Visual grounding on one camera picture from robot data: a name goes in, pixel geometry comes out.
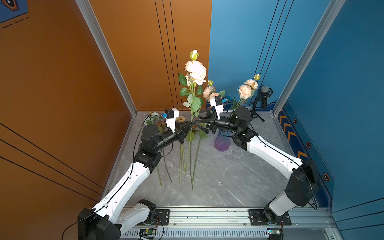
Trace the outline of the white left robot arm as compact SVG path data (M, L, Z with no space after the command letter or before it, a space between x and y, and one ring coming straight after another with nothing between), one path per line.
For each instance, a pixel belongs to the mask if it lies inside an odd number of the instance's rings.
M140 200L131 209L124 207L140 184L147 179L162 158L162 149L178 141L183 143L192 128L191 122L177 123L174 130L161 133L154 124L142 129L137 137L141 143L128 171L92 209L84 208L78 215L80 240L118 240L137 224L152 223L156 205Z

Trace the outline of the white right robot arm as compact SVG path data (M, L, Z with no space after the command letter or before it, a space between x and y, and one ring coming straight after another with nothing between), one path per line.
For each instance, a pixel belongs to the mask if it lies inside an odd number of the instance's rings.
M276 225L291 209L304 207L316 199L320 189L319 171L314 161L303 161L268 143L253 129L252 120L252 113L245 107L238 107L229 116L206 109L200 112L193 124L205 133L216 130L231 132L236 146L262 158L288 179L285 190L263 210L265 222Z

